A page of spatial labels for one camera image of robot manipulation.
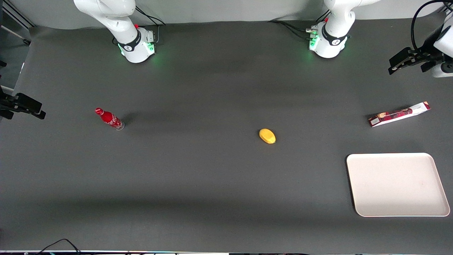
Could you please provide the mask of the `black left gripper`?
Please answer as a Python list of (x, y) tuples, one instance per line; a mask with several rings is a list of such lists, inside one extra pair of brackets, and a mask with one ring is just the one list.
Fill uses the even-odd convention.
[(425, 73), (443, 61), (444, 54), (435, 48), (429, 49), (428, 51), (420, 50), (420, 53), (417, 53), (411, 48), (403, 48), (400, 52), (390, 58), (388, 73), (392, 75), (402, 68), (416, 65), (420, 65), (421, 72)]

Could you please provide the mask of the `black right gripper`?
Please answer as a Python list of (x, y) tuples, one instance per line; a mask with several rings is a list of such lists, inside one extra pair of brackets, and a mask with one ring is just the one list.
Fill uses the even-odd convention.
[(34, 100), (23, 93), (16, 94), (16, 105), (11, 101), (12, 97), (0, 89), (0, 116), (11, 120), (14, 112), (23, 112), (44, 120), (46, 113), (42, 111), (42, 103)]

